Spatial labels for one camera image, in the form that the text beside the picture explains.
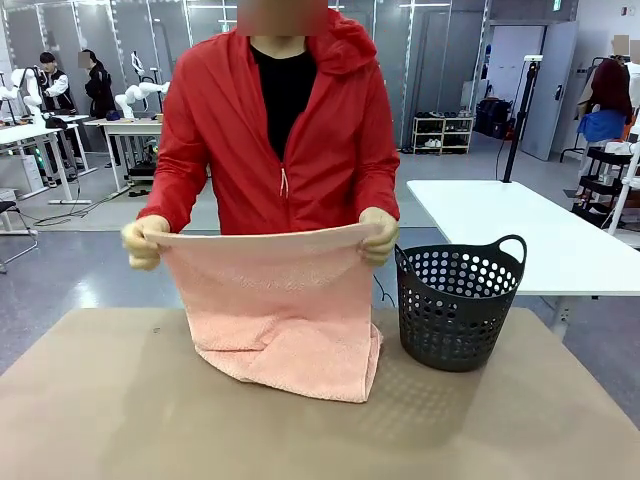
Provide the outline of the person's left hand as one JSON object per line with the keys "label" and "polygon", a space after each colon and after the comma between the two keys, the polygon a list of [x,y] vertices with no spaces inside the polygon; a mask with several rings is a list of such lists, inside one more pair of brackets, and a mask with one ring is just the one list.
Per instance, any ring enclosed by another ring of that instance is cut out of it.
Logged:
{"label": "person's left hand", "polygon": [[390,257],[398,239],[397,220],[378,207],[369,207],[360,213],[359,222],[379,228],[376,235],[363,241],[361,255],[369,264],[382,266]]}

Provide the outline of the person's right hand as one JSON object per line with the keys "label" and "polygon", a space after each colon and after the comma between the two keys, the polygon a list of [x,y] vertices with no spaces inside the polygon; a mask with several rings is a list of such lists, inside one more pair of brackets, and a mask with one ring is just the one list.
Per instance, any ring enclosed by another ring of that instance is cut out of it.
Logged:
{"label": "person's right hand", "polygon": [[130,267],[144,271],[155,269],[161,262],[160,249],[156,243],[147,240],[145,234],[169,231],[168,221],[158,215],[145,216],[126,225],[121,231],[121,238]]}

